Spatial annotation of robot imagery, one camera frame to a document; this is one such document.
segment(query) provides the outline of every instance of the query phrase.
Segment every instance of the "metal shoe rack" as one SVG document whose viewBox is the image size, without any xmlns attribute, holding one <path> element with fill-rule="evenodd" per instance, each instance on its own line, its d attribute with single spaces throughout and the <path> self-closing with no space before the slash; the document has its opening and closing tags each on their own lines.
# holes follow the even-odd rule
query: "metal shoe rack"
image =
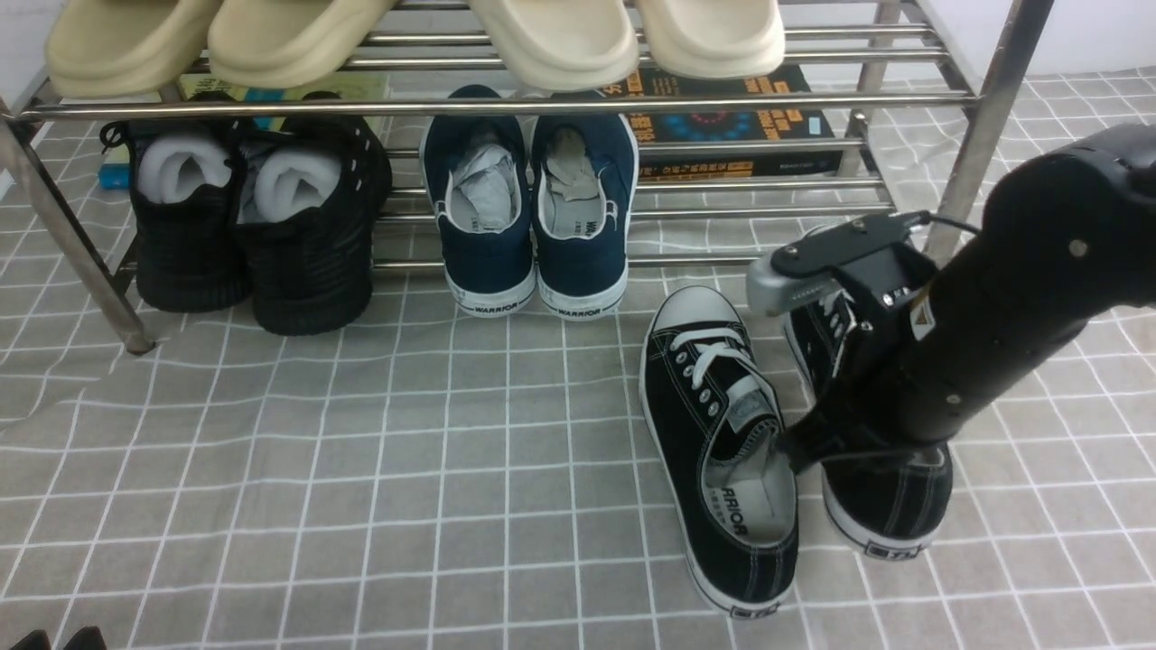
<svg viewBox="0 0 1156 650">
<path fill-rule="evenodd" d="M 125 258 L 110 271 L 97 252 L 76 215 L 61 194 L 31 147 L 29 124 L 47 120 L 119 120 L 142 118 L 190 118 L 232 116 L 291 116 L 317 112 L 346 115 L 432 116 L 432 115 L 514 115 L 588 112 L 705 112 L 733 110 L 786 109 L 844 109 L 850 111 L 849 126 L 842 136 L 808 141 L 731 142 L 643 146 L 642 155 L 670 153 L 699 154 L 733 153 L 735 150 L 796 153 L 816 150 L 842 152 L 837 173 L 823 177 L 771 177 L 709 182 L 661 182 L 639 186 L 639 193 L 687 193 L 716 191 L 802 191 L 802 190 L 873 190 L 877 202 L 756 206 L 753 208 L 698 208 L 637 210 L 633 219 L 692 220 L 692 219 L 794 219 L 807 216 L 842 216 L 864 212 L 895 209 L 896 204 L 887 178 L 880 173 L 870 149 L 872 115 L 879 109 L 913 106 L 957 106 L 963 110 L 969 126 L 940 207 L 943 214 L 966 216 L 979 193 L 980 183 L 995 152 L 1000 133 L 1011 110 L 1023 75 L 1036 44 L 1047 21 L 1053 0 L 1014 0 L 994 58 L 984 80 L 970 74 L 959 59 L 949 35 L 941 29 L 941 21 L 928 0 L 779 0 L 781 5 L 846 5 L 869 2 L 876 5 L 870 24 L 847 27 L 815 27 L 787 30 L 786 62 L 823 65 L 861 65 L 858 88 L 847 93 L 792 93 L 771 96 L 742 96 L 733 98 L 695 99 L 683 97 L 646 99 L 600 99 L 562 102 L 550 98 L 502 101 L 470 99 L 388 99 L 379 102 L 311 102 L 304 103 L 245 103 L 245 104 L 181 104 L 179 93 L 170 88 L 161 94 L 162 102 L 153 104 L 30 104 L 17 111 L 0 101 L 0 165 L 12 171 L 17 183 L 25 187 L 32 207 L 45 229 L 55 239 L 68 263 L 80 275 L 94 301 L 99 305 L 110 325 L 124 340 L 131 353 L 143 354 L 154 342 L 140 318 L 125 297 L 135 269 L 135 246 L 129 246 Z M 394 12 L 401 10 L 468 10 L 465 2 L 438 0 L 405 0 Z M 801 40 L 851 42 L 837 49 L 800 49 Z M 896 40 L 916 42 L 917 46 L 896 46 Z M 388 54 L 391 47 L 437 47 L 439 52 L 453 47 L 489 45 L 482 32 L 459 34 L 391 34 L 375 32 L 364 45 L 380 47 Z M 933 62 L 942 73 L 947 90 L 922 93 L 884 91 L 883 75 L 890 62 Z M 652 65 L 646 54 L 642 65 Z M 502 61 L 489 56 L 388 57 L 355 56 L 342 69 L 348 71 L 494 71 Z M 200 61 L 191 72 L 206 72 L 207 61 Z M 397 158 L 414 158 L 417 152 L 391 150 Z M 421 187 L 399 187 L 399 198 L 422 198 Z M 429 224 L 429 213 L 383 213 L 383 223 Z M 950 258 L 958 244 L 958 231 L 936 228 L 928 235 L 927 252 L 936 260 Z M 633 256 L 636 267 L 661 266 L 734 266 L 755 259 L 759 251 L 749 254 L 692 254 Z M 439 268 L 436 259 L 380 259 L 380 269 L 418 271 Z"/>
</svg>

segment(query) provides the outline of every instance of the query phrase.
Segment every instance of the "cable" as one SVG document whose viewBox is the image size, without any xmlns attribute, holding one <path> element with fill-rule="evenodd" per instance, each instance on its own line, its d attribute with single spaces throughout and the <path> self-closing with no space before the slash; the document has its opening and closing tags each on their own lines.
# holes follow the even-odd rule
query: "cable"
<svg viewBox="0 0 1156 650">
<path fill-rule="evenodd" d="M 916 226 L 927 226 L 929 223 L 942 223 L 944 226 L 958 228 L 964 232 L 971 232 L 972 235 L 979 235 L 980 232 L 979 228 L 976 228 L 975 226 L 965 221 L 961 221 L 958 219 L 951 219 L 949 216 L 940 216 L 938 214 L 932 214 L 927 210 L 920 210 L 916 213 L 914 219 L 907 222 L 907 227 L 912 228 Z"/>
</svg>

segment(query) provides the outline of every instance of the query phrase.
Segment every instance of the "black knit sneaker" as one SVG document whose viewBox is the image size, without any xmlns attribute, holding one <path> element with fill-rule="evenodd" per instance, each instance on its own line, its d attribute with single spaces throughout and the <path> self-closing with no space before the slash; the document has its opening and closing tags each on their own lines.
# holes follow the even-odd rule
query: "black knit sneaker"
<svg viewBox="0 0 1156 650">
<path fill-rule="evenodd" d="M 319 334 L 354 322 L 369 304 L 373 223 L 392 172 L 360 117 L 289 118 L 282 131 L 243 141 L 247 168 L 234 234 L 253 279 L 257 323 L 274 334 Z"/>
<path fill-rule="evenodd" d="M 191 102 L 234 101 L 201 93 Z M 161 311 L 232 306 L 252 291 L 240 249 L 229 235 L 244 167 L 237 142 L 252 120 L 113 121 L 105 147 L 128 148 L 128 197 L 136 216 L 136 289 Z"/>
</svg>

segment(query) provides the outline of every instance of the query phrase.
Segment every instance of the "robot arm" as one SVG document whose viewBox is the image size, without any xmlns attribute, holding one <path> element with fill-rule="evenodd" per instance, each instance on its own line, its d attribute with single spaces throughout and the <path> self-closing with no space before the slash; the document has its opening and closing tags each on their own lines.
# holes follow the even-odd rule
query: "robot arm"
<svg viewBox="0 0 1156 650">
<path fill-rule="evenodd" d="M 939 271 L 906 243 L 928 219 L 865 216 L 751 265 L 753 310 L 778 316 L 843 288 L 867 324 L 779 438 L 796 471 L 943 442 L 1096 315 L 1156 304 L 1156 126 L 1110 128 L 1017 168 L 991 192 L 983 231 Z"/>
</svg>

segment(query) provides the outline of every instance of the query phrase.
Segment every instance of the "floor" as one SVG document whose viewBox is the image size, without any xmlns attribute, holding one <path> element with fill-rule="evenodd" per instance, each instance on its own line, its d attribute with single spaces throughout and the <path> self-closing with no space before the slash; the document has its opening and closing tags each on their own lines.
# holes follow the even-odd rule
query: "floor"
<svg viewBox="0 0 1156 650">
<path fill-rule="evenodd" d="M 1032 80 L 990 180 L 1128 120 L 1156 121 L 1156 69 Z M 905 205 L 934 205 L 963 126 L 949 110 L 880 116 Z M 421 131 L 399 120 L 388 142 Z M 58 124 L 40 154 L 113 256 L 128 205 L 95 187 L 92 136 Z M 638 223 L 632 250 L 766 248 L 812 221 Z M 969 423 L 948 520 L 916 561 L 852 553 L 816 474 L 801 477 L 794 592 L 740 623 L 690 583 L 636 378 L 662 297 L 707 283 L 742 304 L 741 269 L 637 272 L 621 312 L 591 324 L 538 303 L 461 317 L 436 276 L 383 279 L 357 324 L 301 340 L 261 332 L 245 306 L 146 310 L 166 341 L 133 359 L 18 189 L 0 230 L 0 647 L 99 625 L 110 647 L 154 649 L 1156 648 L 1153 312 L 1104 315 Z M 436 252 L 403 230 L 379 243 Z M 778 323 L 748 325 L 798 418 Z"/>
</svg>

